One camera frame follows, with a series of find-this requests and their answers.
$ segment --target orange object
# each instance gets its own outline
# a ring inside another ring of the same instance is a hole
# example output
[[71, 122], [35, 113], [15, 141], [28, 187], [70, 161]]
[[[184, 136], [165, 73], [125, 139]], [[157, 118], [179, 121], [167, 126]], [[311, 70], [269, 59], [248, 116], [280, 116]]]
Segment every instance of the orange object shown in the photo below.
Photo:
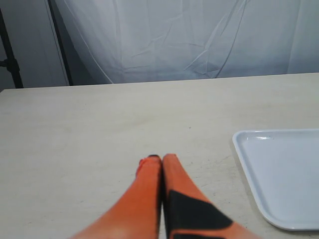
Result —
[[196, 187], [175, 154], [163, 159], [168, 239], [259, 239], [220, 212]]
[[157, 239], [160, 225], [161, 159], [140, 161], [135, 181], [101, 218], [72, 239]]

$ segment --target wrinkled fabric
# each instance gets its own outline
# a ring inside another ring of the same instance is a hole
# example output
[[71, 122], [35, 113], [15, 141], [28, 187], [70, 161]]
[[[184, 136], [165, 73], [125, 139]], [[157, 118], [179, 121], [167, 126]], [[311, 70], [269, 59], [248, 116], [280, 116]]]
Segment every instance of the wrinkled fabric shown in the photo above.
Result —
[[99, 83], [319, 72], [317, 0], [56, 0]]

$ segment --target white tray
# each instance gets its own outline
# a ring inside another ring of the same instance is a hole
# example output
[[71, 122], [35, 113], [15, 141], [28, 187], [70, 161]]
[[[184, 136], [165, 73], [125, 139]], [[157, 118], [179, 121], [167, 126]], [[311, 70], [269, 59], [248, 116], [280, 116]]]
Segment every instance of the white tray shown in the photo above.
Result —
[[233, 142], [265, 219], [319, 230], [319, 129], [241, 131]]

